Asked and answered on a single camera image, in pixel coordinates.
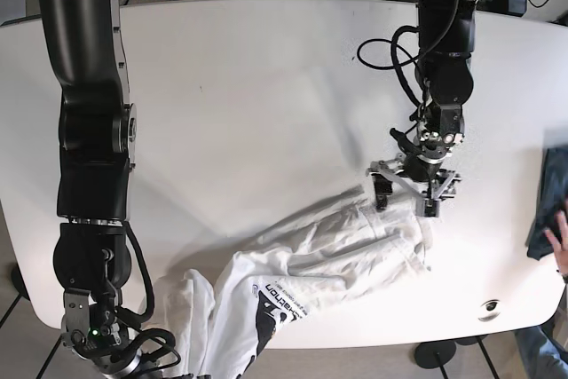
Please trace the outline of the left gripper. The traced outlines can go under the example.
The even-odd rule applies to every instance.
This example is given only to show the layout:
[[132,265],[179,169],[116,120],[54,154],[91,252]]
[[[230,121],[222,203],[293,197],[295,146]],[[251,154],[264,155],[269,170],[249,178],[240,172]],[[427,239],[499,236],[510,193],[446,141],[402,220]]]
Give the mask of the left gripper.
[[442,162],[426,162],[420,155],[398,154],[388,161],[371,162],[366,174],[371,177],[375,190],[375,208],[385,211],[394,185],[400,186],[413,197],[452,199],[462,176],[454,170],[442,168]]

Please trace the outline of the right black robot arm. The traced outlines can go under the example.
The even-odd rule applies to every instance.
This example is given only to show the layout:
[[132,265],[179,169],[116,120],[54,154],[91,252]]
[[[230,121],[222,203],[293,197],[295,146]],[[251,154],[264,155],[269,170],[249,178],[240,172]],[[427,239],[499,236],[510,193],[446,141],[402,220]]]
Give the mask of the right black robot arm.
[[120,0],[39,0],[61,89],[59,239],[61,341],[106,378],[160,378],[179,364],[176,340],[145,328],[153,285],[129,221],[136,108],[122,44]]

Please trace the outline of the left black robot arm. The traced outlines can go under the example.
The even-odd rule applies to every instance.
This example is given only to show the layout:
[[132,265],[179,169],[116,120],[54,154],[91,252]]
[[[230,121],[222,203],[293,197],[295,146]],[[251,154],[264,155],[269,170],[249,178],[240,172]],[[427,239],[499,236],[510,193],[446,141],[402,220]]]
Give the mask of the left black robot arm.
[[379,211],[386,210],[394,185],[416,199],[421,217],[437,217],[440,203],[455,196],[461,177],[443,163],[464,140],[463,106],[474,88],[470,61],[477,2],[416,0],[417,26],[398,28],[388,41],[388,68],[416,107],[410,117],[415,135],[390,129],[400,153],[367,170]]

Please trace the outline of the person's hand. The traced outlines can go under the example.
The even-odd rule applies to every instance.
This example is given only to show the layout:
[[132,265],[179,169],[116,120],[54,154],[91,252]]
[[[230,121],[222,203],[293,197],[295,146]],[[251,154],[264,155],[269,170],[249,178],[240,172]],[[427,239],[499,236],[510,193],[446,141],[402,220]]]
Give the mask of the person's hand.
[[563,280],[567,281],[567,200],[564,200],[564,206],[555,213],[554,219],[557,231],[546,228],[544,234],[553,249],[556,269]]

